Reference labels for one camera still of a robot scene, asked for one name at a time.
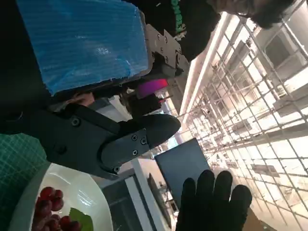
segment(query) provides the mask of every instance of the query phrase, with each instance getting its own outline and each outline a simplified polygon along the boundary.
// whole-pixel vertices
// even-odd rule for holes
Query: black shirt
[[[168,31],[180,43],[190,62],[206,47],[220,20],[206,0],[125,0],[137,6],[147,24]]]

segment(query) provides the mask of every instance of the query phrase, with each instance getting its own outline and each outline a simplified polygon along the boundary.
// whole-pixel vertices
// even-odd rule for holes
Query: green leaf
[[[94,231],[93,221],[89,215],[83,214],[78,209],[71,208],[69,216],[72,221],[78,221],[81,225],[81,231]]]

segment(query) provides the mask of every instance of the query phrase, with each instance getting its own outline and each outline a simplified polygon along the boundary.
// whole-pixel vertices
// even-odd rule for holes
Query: blue plastic sheet
[[[120,0],[17,0],[52,95],[149,68],[138,8]]]

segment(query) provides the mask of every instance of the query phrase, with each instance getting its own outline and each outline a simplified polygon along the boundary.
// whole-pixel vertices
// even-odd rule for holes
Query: metal bracket
[[[162,64],[165,67],[162,67],[162,70],[167,69],[166,75],[176,77],[182,72],[188,73],[189,63],[181,54],[180,44],[166,30],[162,35],[153,26],[147,24],[146,34],[152,54],[159,54],[165,60]]]
[[[141,129],[102,146],[102,167],[118,172],[122,164],[150,150],[146,130]]]

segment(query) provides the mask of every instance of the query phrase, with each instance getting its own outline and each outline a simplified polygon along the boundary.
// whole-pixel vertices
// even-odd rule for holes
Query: black glove
[[[230,199],[232,175],[204,171],[197,183],[188,178],[183,185],[176,231],[241,231],[252,201],[249,189],[238,185]]]

